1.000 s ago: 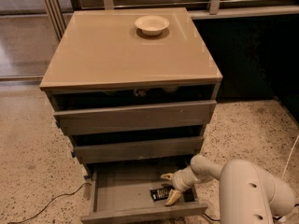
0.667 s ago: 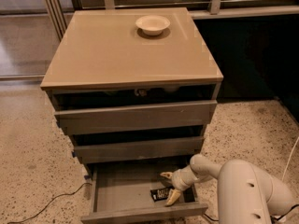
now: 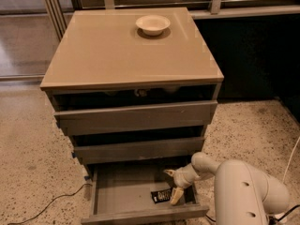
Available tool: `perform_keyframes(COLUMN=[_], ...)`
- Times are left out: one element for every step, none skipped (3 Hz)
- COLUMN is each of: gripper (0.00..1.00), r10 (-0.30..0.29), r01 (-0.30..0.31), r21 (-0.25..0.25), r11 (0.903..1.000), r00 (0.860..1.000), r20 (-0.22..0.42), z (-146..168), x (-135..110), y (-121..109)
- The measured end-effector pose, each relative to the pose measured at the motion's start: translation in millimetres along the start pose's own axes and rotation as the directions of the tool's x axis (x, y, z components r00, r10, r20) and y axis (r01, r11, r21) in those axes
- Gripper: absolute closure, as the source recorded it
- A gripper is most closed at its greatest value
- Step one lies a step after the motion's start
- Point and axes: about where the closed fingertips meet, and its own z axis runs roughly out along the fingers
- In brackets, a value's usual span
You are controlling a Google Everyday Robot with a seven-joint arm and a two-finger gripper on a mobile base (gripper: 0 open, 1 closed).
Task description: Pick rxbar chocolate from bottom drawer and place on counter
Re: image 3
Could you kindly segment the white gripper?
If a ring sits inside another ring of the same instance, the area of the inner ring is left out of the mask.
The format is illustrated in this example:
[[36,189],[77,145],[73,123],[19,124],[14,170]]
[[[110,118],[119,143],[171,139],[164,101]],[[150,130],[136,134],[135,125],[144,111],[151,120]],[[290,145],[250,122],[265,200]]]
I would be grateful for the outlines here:
[[174,183],[178,186],[172,189],[172,195],[170,198],[171,205],[176,205],[184,195],[183,188],[190,187],[197,179],[200,178],[191,164],[181,167],[176,171],[164,170],[164,172],[170,177],[173,177]]

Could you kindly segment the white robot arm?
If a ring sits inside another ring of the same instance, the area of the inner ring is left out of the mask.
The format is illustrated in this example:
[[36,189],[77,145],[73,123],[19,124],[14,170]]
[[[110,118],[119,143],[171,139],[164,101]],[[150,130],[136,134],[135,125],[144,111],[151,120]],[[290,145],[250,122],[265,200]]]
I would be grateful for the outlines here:
[[215,178],[216,225],[268,225],[268,218],[286,211],[290,202],[281,181],[241,160],[217,162],[197,152],[188,165],[165,173],[175,184],[172,205],[195,181]]

